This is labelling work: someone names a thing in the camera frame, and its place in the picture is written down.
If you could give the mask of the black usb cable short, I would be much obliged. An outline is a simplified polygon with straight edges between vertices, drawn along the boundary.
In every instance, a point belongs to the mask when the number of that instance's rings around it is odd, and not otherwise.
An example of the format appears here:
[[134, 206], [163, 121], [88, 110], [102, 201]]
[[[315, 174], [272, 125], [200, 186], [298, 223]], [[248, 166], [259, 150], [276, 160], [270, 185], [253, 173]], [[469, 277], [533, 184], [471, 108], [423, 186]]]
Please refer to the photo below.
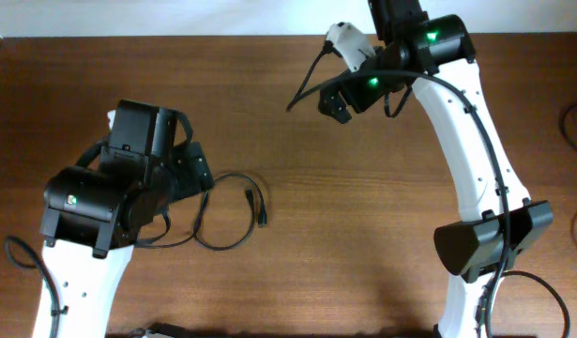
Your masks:
[[162, 235], [139, 239], [136, 247], [172, 249], [194, 242], [212, 252], [227, 252], [242, 246], [257, 227], [266, 227], [266, 197], [254, 178], [241, 173], [227, 173], [215, 178], [214, 182], [221, 187], [203, 193], [197, 214], [184, 238], [162, 241], [171, 229], [171, 215], [164, 211], [167, 229]]

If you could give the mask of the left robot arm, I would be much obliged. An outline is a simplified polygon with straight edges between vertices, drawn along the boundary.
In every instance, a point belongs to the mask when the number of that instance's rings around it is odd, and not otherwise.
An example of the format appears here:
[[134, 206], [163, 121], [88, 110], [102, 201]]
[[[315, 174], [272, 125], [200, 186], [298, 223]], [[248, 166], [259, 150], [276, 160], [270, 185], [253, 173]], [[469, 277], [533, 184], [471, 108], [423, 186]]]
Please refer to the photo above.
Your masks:
[[179, 111], [131, 100], [109, 135], [44, 190], [44, 281], [35, 337], [103, 337], [141, 229], [175, 202], [212, 188], [201, 146]]

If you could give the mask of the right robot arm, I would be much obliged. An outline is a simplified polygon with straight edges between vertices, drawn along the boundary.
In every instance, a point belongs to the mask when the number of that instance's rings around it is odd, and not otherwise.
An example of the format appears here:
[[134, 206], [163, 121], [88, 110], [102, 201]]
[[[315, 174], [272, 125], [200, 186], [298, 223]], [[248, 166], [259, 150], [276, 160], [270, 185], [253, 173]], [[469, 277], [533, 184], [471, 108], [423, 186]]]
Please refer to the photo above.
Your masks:
[[476, 50], [463, 20], [430, 18], [416, 1], [369, 4], [378, 45], [335, 23], [326, 47], [346, 64], [320, 92], [319, 111], [341, 123], [392, 93], [415, 97], [433, 124], [457, 194], [460, 219], [433, 234], [448, 271], [437, 337], [486, 337], [501, 280], [552, 223], [512, 169], [483, 96]]

